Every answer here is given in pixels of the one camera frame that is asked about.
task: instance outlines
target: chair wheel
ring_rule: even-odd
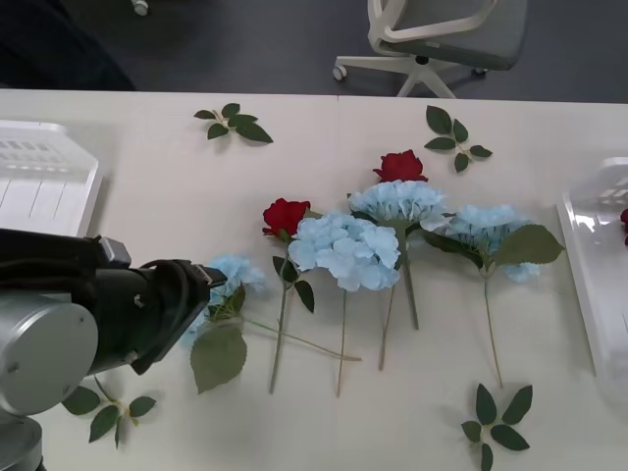
[[[141,17],[148,15],[148,4],[143,0],[131,0],[133,3],[133,9]]]
[[[337,81],[343,81],[346,78],[346,69],[344,66],[334,67],[334,79]]]

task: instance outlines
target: chair seat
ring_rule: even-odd
[[[408,0],[395,29],[466,18],[484,0]],[[465,66],[507,71],[519,59],[526,29],[528,0],[498,0],[479,27],[466,32],[407,42],[382,41],[393,52],[429,57]]]

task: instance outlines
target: white table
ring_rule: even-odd
[[[274,138],[251,146],[239,138],[208,142],[201,108],[238,102]],[[495,155],[452,169],[453,156],[423,149],[433,137],[425,108],[446,108],[471,142]],[[512,203],[562,239],[552,205],[561,191],[605,157],[628,154],[625,105],[517,103],[395,98],[158,93],[0,92],[0,118],[68,126],[111,165],[90,232],[123,241],[135,264],[155,258],[204,262],[224,252],[251,255],[269,292],[246,313],[274,322],[280,284],[261,235],[262,211],[276,198],[309,199],[313,209],[345,209],[345,195],[376,182],[371,169],[388,152],[415,150],[430,183],[453,206]],[[494,469],[620,469],[628,459],[628,424],[598,391],[566,256],[537,281],[492,281],[497,349],[505,390],[497,390],[480,279],[464,260],[431,247],[413,261],[421,331],[407,300],[395,298],[387,365],[377,370],[389,293],[349,297],[346,364],[340,399],[338,362],[287,343],[274,395],[267,393],[274,342],[247,329],[241,376],[196,395],[188,352],[176,346],[143,377],[130,368],[103,375],[122,399],[151,393],[159,407],[129,430],[88,445],[90,418],[58,406],[38,417],[48,469],[69,471],[477,470],[459,424],[472,418],[478,382],[506,404],[532,384],[532,410],[518,430],[532,448],[494,447]],[[308,276],[315,315],[295,300],[288,329],[329,347],[340,345],[340,290],[323,273]]]

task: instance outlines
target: green leaf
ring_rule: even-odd
[[[529,224],[510,234],[495,254],[498,265],[553,262],[565,249],[544,226]]]
[[[247,123],[255,123],[257,118],[251,115],[235,115],[229,118],[229,127],[237,128],[238,126],[245,125]]]
[[[436,134],[449,134],[451,132],[451,118],[449,113],[436,106],[428,106],[425,112],[428,126]]]
[[[425,241],[433,247],[439,248],[443,252],[462,255],[464,258],[471,260],[474,265],[478,267],[478,270],[482,269],[482,266],[484,265],[482,257],[478,253],[472,251],[469,245],[459,242],[458,240],[445,237],[444,235],[438,235],[428,231],[424,231],[422,235]]]
[[[98,394],[94,391],[79,386],[62,404],[71,414],[83,415],[91,412],[100,405],[100,397],[98,397]]]
[[[532,385],[521,388],[510,402],[510,405],[503,413],[501,421],[504,424],[515,425],[521,422],[524,415],[528,413],[532,406]]]
[[[235,128],[235,131],[242,137],[246,137],[248,140],[266,142],[267,144],[273,142],[273,138],[255,123],[244,123]]]
[[[469,157],[467,156],[467,154],[463,154],[462,152],[459,152],[456,156],[455,156],[455,160],[453,161],[453,166],[455,167],[455,171],[456,173],[460,173],[463,172],[464,170],[466,170],[467,166],[469,165]]]
[[[498,444],[512,451],[523,451],[530,447],[526,440],[509,425],[495,425],[491,428],[491,437]]]
[[[246,362],[241,330],[226,326],[205,331],[194,342],[189,362],[199,394],[229,382]]]
[[[118,445],[120,444],[120,435],[122,434],[122,428],[125,423],[125,416],[121,415],[118,417],[118,422],[116,423],[116,435],[114,440],[116,441],[116,449],[118,449]]]
[[[200,110],[196,112],[194,118],[198,118],[199,120],[215,120],[216,116],[211,111]]]
[[[473,145],[473,146],[471,146],[469,151],[473,155],[475,155],[476,157],[485,157],[486,158],[486,157],[491,157],[493,155],[493,152],[491,152],[489,149],[485,149],[481,145]]]
[[[215,139],[216,137],[220,137],[221,135],[225,135],[229,130],[225,128],[220,123],[216,123],[209,127],[207,131],[207,140]]]
[[[491,471],[493,468],[493,451],[488,444],[482,444],[482,464],[480,469],[482,471]]]
[[[239,105],[237,103],[230,103],[229,105],[225,105],[223,108],[222,114],[223,117],[229,119],[239,113]]]
[[[425,144],[426,149],[451,150],[455,147],[455,140],[450,137],[436,137]]]
[[[89,426],[89,442],[95,442],[113,429],[119,416],[117,405],[108,405],[98,412]]]
[[[475,400],[475,413],[482,425],[490,425],[497,419],[497,407],[495,401],[483,384],[478,386],[478,393]]]
[[[460,427],[462,427],[462,432],[464,432],[464,435],[467,436],[467,439],[469,439],[474,444],[480,442],[482,426],[478,422],[476,422],[475,420],[470,420],[462,424]]]
[[[378,222],[377,219],[375,219],[373,216],[371,216],[370,214],[366,214],[362,211],[351,211],[351,216],[353,216],[355,219],[364,219],[365,221],[370,221],[371,223],[379,226],[380,223]]]
[[[283,279],[286,283],[294,283],[298,280],[298,273],[292,265],[292,262],[288,261],[286,267],[284,268],[284,275],[282,276],[282,267],[284,266],[284,258],[283,257],[273,257],[273,266],[275,267],[275,271],[277,275],[279,275],[280,279]]]
[[[147,395],[141,395],[129,405],[129,415],[131,417],[141,417],[153,408],[157,401]]]
[[[298,292],[298,297],[301,298],[301,301],[307,307],[307,310],[310,312],[314,312],[314,291],[309,283],[301,280],[300,282],[296,282],[294,284],[296,288],[296,292]]]
[[[454,120],[453,122],[453,137],[455,137],[455,141],[459,144],[469,138],[469,131],[458,120]]]

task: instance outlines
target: flower stem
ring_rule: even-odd
[[[282,349],[282,339],[284,337],[284,314],[286,313],[286,297],[288,295],[288,290],[290,289],[290,285],[286,282],[284,277],[284,270],[288,265],[288,245],[286,245],[286,256],[284,257],[284,263],[282,264],[282,269],[279,271],[280,278],[282,279],[282,310],[279,314],[279,329],[277,330],[277,345],[275,346],[275,360],[273,361],[273,373],[271,375],[271,386],[268,389],[268,392],[272,394],[275,391],[275,383],[277,382],[277,369],[279,367],[279,356],[280,351]]]
[[[493,346],[493,358],[497,368],[497,377],[499,378],[499,387],[503,389],[503,381],[501,380],[501,371],[499,370],[499,361],[497,361],[497,349],[495,348],[495,336],[493,335],[493,322],[491,320],[491,308],[489,307],[489,279],[484,280],[484,300],[487,303],[487,316],[489,317],[489,332],[491,333],[491,345]]]
[[[414,330],[419,330],[419,316],[416,311],[416,299],[414,297],[414,286],[412,284],[412,274],[410,273],[410,260],[406,258],[401,264],[403,268],[403,276],[405,278],[405,289],[408,293],[408,301],[410,302],[410,311],[412,314],[412,324]]]
[[[265,326],[264,324],[261,324],[257,321],[253,321],[252,319],[247,319],[245,317],[242,317],[242,319],[244,320],[244,322],[248,322],[249,324],[252,324],[253,326],[259,327],[260,329],[266,329],[267,331],[271,331],[274,332],[275,334],[279,334],[280,332],[277,329],[273,329],[272,327],[268,327]],[[310,345],[313,346],[314,348],[318,348],[319,350],[322,350],[326,353],[329,353],[330,355],[336,357],[336,358],[341,358],[341,355],[339,353],[336,353],[335,351],[329,350],[328,348],[325,348],[324,346],[321,345],[317,345],[316,343],[306,340],[306,339],[301,339],[297,336],[292,336],[291,334],[288,334],[286,332],[282,332],[281,333],[282,336],[287,337],[289,339],[293,339],[293,340],[298,340],[301,341],[303,343],[305,343],[306,345]],[[357,356],[344,356],[344,361],[362,361],[362,358],[359,358]]]
[[[344,327],[346,325],[346,289],[342,290],[342,344],[340,347],[340,367],[338,369],[338,386],[336,397],[340,397],[340,378],[342,376],[342,360],[344,359]]]
[[[386,317],[384,331],[382,332],[382,348],[380,349],[380,371],[384,370],[384,361],[386,360],[386,335],[389,331],[389,322],[391,321],[391,312],[393,310],[394,285],[391,289],[391,302],[389,303],[389,315]]]

